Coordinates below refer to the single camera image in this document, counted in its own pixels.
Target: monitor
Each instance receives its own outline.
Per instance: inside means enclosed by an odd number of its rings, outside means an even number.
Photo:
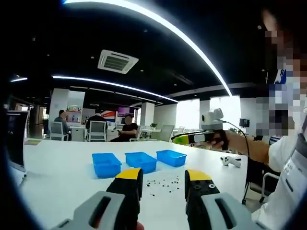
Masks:
[[[118,116],[125,117],[127,115],[131,115],[132,117],[134,117],[134,108],[129,108],[129,107],[118,108]]]
[[[240,127],[249,127],[249,120],[248,119],[240,118],[239,126]]]
[[[8,135],[6,151],[9,164],[25,172],[24,169],[24,131],[27,123],[28,111],[7,111]]]

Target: black shirt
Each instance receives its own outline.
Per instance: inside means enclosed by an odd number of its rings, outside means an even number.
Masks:
[[[102,116],[94,115],[94,116],[90,117],[86,122],[85,128],[87,128],[87,129],[90,128],[91,121],[105,121],[106,122],[106,130],[107,130],[107,120],[105,118],[103,118]]]
[[[132,130],[138,130],[138,125],[136,123],[131,123],[130,125],[124,125],[122,131],[132,131]],[[136,138],[134,134],[133,135],[122,134],[121,136],[126,136],[129,139]]]

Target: person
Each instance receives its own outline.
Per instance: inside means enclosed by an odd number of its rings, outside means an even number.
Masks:
[[[112,139],[111,142],[125,142],[129,141],[131,138],[136,138],[137,130],[138,125],[136,123],[132,123],[131,115],[127,115],[125,117],[125,125],[123,126],[122,131],[118,131],[119,136]]]
[[[87,122],[86,122],[86,125],[85,125],[85,128],[87,130],[90,129],[90,124],[91,124],[91,121],[105,121],[106,122],[106,130],[107,130],[107,120],[101,116],[101,113],[99,113],[99,110],[96,110],[96,114],[92,117],[90,117]]]
[[[56,119],[54,119],[55,122],[61,122],[62,123],[64,135],[68,134],[68,132],[69,132],[69,128],[68,128],[68,125],[67,125],[67,122],[66,122],[66,116],[67,116],[66,112],[61,109],[59,111],[59,116]]]
[[[276,88],[281,91],[280,101],[288,103],[289,117],[293,119],[295,127],[290,125],[291,119],[281,121],[289,123],[288,135],[283,133],[283,137],[271,146],[262,141],[248,140],[249,156],[252,160],[268,164],[274,171],[281,172],[276,189],[268,197],[268,202],[252,213],[254,221],[261,222],[271,230],[281,229],[286,224],[295,213],[307,188],[307,114],[304,109],[307,60],[306,32],[303,27],[306,18],[299,4],[281,1],[276,8],[275,11],[272,8],[264,10],[262,18],[268,30],[266,36],[270,36],[272,43],[276,45],[278,56],[283,57],[286,74],[286,81],[283,83],[286,87]],[[244,137],[229,131],[226,131],[226,136],[230,149],[248,154]],[[210,144],[220,149],[223,141],[212,141]]]

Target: white shirt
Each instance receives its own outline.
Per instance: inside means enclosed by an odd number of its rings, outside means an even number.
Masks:
[[[282,137],[269,148],[269,166],[277,172],[283,167],[293,152],[297,134],[300,131],[290,130],[288,136]],[[252,214],[254,221],[263,223],[271,230],[281,229],[293,215],[296,205],[287,194],[281,179],[279,179],[275,192],[268,197],[268,202]]]

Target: blue plastic bin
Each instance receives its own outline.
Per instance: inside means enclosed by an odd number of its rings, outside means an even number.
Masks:
[[[156,169],[157,159],[144,152],[128,152],[125,155],[127,165],[134,168],[141,167],[144,173],[151,173]]]
[[[157,160],[165,164],[178,167],[186,162],[186,154],[172,150],[157,151]]]
[[[115,177],[120,173],[121,162],[113,153],[93,153],[93,165],[99,178]]]

